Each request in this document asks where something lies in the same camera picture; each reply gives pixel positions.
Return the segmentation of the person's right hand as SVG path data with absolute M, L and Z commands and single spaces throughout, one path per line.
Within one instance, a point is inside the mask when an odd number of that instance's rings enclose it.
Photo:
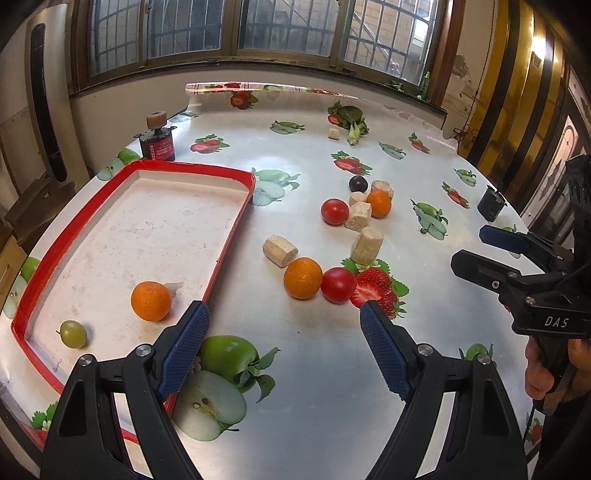
M 572 365 L 577 369 L 569 389 L 563 397 L 567 402 L 590 392 L 590 341 L 571 339 L 568 354 Z M 533 400 L 542 400 L 554 385 L 554 377 L 540 360 L 540 349 L 533 337 L 528 339 L 525 349 L 527 368 L 525 370 L 525 391 Z

